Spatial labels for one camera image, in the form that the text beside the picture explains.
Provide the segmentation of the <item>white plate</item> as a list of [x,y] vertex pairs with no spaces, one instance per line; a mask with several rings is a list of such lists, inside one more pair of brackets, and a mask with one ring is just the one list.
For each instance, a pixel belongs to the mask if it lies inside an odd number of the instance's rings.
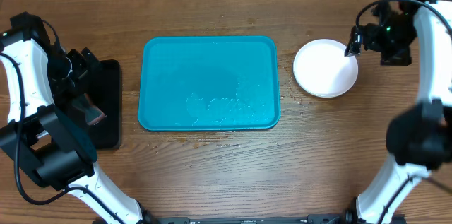
[[358,77],[355,57],[345,56],[346,46],[331,39],[306,43],[295,55],[293,74],[307,93],[320,98],[335,98],[353,87]]

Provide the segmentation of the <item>pink and black sponge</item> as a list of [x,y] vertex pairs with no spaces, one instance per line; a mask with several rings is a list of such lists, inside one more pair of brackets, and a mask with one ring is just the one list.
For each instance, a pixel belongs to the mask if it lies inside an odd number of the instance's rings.
[[87,125],[96,125],[106,117],[106,114],[97,106],[93,105],[88,99],[82,99],[80,103]]

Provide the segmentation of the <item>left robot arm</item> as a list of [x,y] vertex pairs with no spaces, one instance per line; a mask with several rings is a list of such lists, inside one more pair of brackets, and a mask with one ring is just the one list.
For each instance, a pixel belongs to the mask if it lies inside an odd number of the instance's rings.
[[70,194],[100,223],[151,223],[151,214],[102,171],[97,152],[121,145],[121,67],[89,49],[65,50],[55,29],[20,13],[1,34],[10,108],[1,149],[21,175],[57,196]]

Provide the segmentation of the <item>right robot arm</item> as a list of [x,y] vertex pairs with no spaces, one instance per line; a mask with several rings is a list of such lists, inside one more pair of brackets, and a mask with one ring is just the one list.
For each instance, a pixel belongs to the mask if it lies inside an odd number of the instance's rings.
[[395,211],[431,173],[451,161],[451,0],[377,0],[371,10],[376,24],[356,23],[345,56],[362,50],[380,53],[383,66],[408,66],[410,45],[419,42],[419,87],[416,103],[394,118],[386,132],[389,152],[371,184],[350,204],[339,223],[404,223]]

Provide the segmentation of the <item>black water tray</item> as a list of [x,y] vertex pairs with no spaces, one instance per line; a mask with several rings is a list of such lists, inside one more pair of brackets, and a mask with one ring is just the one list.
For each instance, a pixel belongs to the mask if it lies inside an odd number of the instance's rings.
[[[88,92],[59,109],[89,135],[96,149],[118,149],[121,145],[121,67],[118,61],[112,59],[100,62],[102,70],[90,84]],[[91,101],[106,117],[96,125],[87,125],[81,109],[82,99]]]

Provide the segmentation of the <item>teal plastic tray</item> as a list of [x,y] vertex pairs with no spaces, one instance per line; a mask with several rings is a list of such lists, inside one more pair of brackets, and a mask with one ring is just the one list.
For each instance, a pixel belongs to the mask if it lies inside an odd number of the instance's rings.
[[149,131],[271,129],[278,58],[263,35],[156,37],[143,49],[138,121]]

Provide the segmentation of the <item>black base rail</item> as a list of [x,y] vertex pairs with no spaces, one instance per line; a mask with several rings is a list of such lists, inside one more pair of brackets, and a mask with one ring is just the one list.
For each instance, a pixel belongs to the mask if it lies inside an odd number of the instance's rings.
[[310,214],[298,218],[155,218],[145,217],[138,223],[150,224],[342,224],[364,223],[363,220],[353,220],[351,213],[343,214]]

